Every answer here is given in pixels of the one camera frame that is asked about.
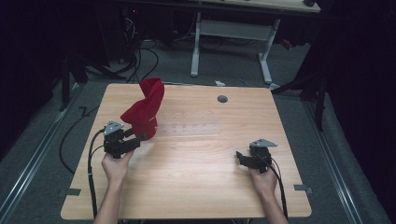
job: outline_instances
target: forearm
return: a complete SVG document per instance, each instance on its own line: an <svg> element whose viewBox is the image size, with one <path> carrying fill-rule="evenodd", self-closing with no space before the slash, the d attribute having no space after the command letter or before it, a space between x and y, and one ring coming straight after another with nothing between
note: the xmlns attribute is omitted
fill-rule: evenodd
<svg viewBox="0 0 396 224"><path fill-rule="evenodd" d="M108 185L105 198L93 222L94 224L116 224L118 222L121 193L122 183Z"/></svg>
<svg viewBox="0 0 396 224"><path fill-rule="evenodd" d="M262 205L264 208L265 216L267 217L269 224L283 224L289 223L284 214L282 209L280 209L279 204L276 201L274 195L263 195L261 194Z"/></svg>

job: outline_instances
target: red cloth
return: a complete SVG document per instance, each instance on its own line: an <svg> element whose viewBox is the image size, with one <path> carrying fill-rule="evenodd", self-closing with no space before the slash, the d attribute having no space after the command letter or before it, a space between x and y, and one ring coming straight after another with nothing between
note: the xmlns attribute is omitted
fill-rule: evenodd
<svg viewBox="0 0 396 224"><path fill-rule="evenodd" d="M140 83L145 99L137 101L121 115L121 119L132 125L134 135L146 134L145 140L154 136L157 129L157 115L165 91L160 78L148 78Z"/></svg>

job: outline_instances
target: metal rail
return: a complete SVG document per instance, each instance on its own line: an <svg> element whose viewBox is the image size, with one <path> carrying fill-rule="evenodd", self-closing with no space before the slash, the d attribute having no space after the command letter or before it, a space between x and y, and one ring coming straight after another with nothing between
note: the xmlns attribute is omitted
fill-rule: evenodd
<svg viewBox="0 0 396 224"><path fill-rule="evenodd" d="M72 89L72 100L70 104L68 104L68 106L63 111L60 111L55 120L51 123L46 134L44 135L37 149L35 150L35 154L29 160L28 164L24 168L11 192L8 194L6 200L1 205L0 223L7 223L8 220L11 218L11 215L16 206L18 205L21 197L23 196L23 193L29 187L29 184L35 176L38 168L40 167L41 162L46 157L53 135L55 135L55 133L59 129L60 124L64 120L64 116L67 114L70 106L73 104L81 91L82 87L80 87L78 84L75 84Z"/></svg>

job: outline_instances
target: desk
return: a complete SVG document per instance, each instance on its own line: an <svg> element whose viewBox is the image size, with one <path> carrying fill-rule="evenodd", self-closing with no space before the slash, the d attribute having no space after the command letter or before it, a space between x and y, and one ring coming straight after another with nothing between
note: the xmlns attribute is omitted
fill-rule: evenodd
<svg viewBox="0 0 396 224"><path fill-rule="evenodd" d="M228 102L220 103L219 95L225 95ZM92 219L87 178L91 139L110 119L120 121L120 115L142 98L138 85L107 87L70 186L81 192L66 196L63 218ZM235 157L236 150L248 155L248 144L260 138L278 144L270 147L270 153L280 166L289 216L310 216L305 192L294 190L302 180L269 90L165 86L157 120L156 135L142 142L130 162L120 218L264 217L250 173ZM99 135L93 148L102 144ZM103 157L104 151L99 150L92 158L98 206L107 187ZM281 204L279 188L276 197Z"/></svg>
<svg viewBox="0 0 396 224"><path fill-rule="evenodd" d="M293 10L299 12L319 13L320 8L317 4L312 7L306 6L301 0L199 0L199 4L224 4L235 5L240 7L266 7L279 10ZM195 28L195 45L191 61L191 76L197 77L199 70L199 42L201 35L218 35L234 38L245 38L253 40L261 40L265 42L263 52L259 54L259 62L262 68L262 75L267 84L272 83L271 74L268 69L267 57L270 48L274 42L276 31L280 19L276 19L272 26L253 25L227 21L209 21L201 20L201 13L197 13Z"/></svg>

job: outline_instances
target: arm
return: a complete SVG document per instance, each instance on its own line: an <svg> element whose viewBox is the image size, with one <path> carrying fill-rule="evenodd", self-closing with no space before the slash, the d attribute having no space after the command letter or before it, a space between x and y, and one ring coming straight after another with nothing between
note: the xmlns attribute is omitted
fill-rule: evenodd
<svg viewBox="0 0 396 224"><path fill-rule="evenodd" d="M276 201L275 187L277 178L274 172L272 170L268 170L267 172L260 174L259 170L250 168L249 171L253 177L254 187L262 200L262 206L268 219L268 223L289 223Z"/></svg>
<svg viewBox="0 0 396 224"><path fill-rule="evenodd" d="M93 223L117 223L119 218L120 197L124 179L128 174L128 163L134 155L134 152L126 153L121 159L113 159L110 154L106 153L102 160L102 166L105 170L108 186L105 198L98 211Z"/></svg>

